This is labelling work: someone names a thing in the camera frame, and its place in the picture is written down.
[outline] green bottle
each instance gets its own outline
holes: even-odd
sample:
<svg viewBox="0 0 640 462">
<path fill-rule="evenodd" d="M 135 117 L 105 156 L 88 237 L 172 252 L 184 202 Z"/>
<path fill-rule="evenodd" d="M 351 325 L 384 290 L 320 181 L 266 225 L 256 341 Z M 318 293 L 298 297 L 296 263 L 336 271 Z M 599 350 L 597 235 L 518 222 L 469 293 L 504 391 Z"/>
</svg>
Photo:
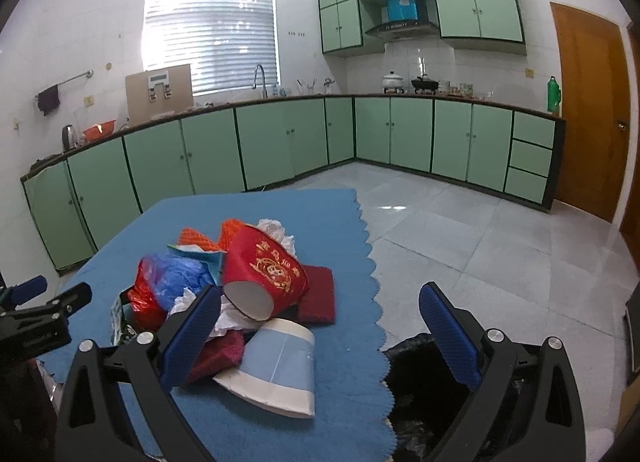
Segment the green bottle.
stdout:
<svg viewBox="0 0 640 462">
<path fill-rule="evenodd" d="M 551 76 L 549 83 L 546 84 L 546 111 L 558 115 L 560 113 L 561 99 L 560 85 L 556 78 Z"/>
</svg>

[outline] drawer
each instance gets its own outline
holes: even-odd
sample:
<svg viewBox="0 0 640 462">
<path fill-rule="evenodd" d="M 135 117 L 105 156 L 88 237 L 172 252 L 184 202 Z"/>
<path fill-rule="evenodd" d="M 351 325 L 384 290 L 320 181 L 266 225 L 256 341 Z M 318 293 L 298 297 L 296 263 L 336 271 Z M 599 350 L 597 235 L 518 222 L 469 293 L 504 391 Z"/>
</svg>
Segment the drawer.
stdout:
<svg viewBox="0 0 640 462">
<path fill-rule="evenodd" d="M 542 204 L 545 196 L 546 178 L 520 171 L 519 169 L 509 168 L 507 172 L 507 183 L 504 192 L 516 197 L 531 200 L 537 204 Z"/>
<path fill-rule="evenodd" d="M 528 142 L 511 141 L 510 166 L 546 177 L 549 176 L 550 164 L 551 150 Z"/>
<path fill-rule="evenodd" d="M 531 114 L 515 112 L 513 119 L 513 137 L 527 142 L 534 142 L 540 146 L 552 148 L 556 122 Z"/>
</svg>

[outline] black trash bag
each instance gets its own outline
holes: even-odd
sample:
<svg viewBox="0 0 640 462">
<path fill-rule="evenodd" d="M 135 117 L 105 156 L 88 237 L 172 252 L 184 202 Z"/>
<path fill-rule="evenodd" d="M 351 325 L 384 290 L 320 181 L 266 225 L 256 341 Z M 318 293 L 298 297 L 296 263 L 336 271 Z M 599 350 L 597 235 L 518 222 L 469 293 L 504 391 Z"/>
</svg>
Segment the black trash bag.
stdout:
<svg viewBox="0 0 640 462">
<path fill-rule="evenodd" d="M 394 462 L 423 462 L 462 408 L 469 390 L 453 378 L 431 334 L 405 339 L 386 350 L 386 384 L 396 403 L 389 421 L 398 446 Z"/>
</svg>

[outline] faucet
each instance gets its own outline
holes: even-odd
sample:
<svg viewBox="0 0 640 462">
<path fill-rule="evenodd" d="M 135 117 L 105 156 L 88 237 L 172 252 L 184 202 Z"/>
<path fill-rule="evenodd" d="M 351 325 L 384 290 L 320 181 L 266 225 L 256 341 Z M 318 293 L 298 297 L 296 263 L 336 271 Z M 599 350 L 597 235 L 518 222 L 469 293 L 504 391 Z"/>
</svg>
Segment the faucet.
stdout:
<svg viewBox="0 0 640 462">
<path fill-rule="evenodd" d="M 255 81 L 258 77 L 258 68 L 262 71 L 262 98 L 266 99 L 267 98 L 267 83 L 264 80 L 264 68 L 262 68 L 262 65 L 260 63 L 258 63 L 255 66 L 255 70 L 254 70 L 254 85 L 252 86 L 252 89 L 255 90 Z"/>
</svg>

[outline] red paper cup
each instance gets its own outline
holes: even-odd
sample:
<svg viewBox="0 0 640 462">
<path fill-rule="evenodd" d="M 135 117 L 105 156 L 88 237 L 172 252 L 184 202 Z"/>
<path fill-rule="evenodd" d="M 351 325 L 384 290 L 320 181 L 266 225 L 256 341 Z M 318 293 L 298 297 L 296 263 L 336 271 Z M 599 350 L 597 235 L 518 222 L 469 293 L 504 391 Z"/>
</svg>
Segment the red paper cup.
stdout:
<svg viewBox="0 0 640 462">
<path fill-rule="evenodd" d="M 260 229 L 241 227 L 226 254 L 222 273 L 227 299 L 257 321 L 278 315 L 308 286 L 300 263 Z"/>
</svg>

